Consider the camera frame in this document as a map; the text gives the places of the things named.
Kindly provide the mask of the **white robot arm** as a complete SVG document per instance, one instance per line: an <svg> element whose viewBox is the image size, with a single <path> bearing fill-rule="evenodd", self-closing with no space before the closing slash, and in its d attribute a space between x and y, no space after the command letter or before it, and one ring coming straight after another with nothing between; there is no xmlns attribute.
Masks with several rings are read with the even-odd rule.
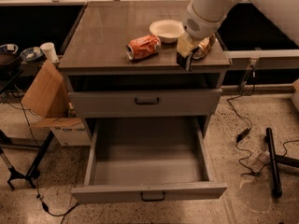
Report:
<svg viewBox="0 0 299 224"><path fill-rule="evenodd" d="M210 37L242 0L192 0L183 19L184 34L178 38L177 52L189 56L200 41ZM291 41L299 45L299 0L247 0L273 22Z"/></svg>

